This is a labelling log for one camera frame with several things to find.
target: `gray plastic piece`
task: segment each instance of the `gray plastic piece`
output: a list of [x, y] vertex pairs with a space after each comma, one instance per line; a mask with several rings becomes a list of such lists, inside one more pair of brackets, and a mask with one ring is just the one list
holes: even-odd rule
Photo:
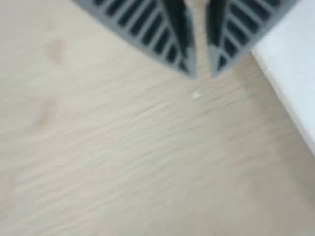
[[183, 0], [76, 0], [103, 25], [151, 57], [195, 76], [190, 11]]
[[232, 66], [297, 0], [211, 0], [206, 9], [212, 76]]

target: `wood grain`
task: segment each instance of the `wood grain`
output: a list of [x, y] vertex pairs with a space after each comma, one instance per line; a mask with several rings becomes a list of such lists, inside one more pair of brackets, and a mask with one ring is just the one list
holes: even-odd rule
[[314, 157], [251, 56], [210, 78], [189, 3], [196, 81], [71, 1], [1, 3], [0, 235], [315, 234]]

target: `floor stain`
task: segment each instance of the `floor stain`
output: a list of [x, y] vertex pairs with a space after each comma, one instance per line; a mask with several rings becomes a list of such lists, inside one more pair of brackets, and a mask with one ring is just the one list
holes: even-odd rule
[[63, 63], [64, 50], [66, 42], [62, 39], [56, 39], [47, 45], [47, 57], [57, 65]]

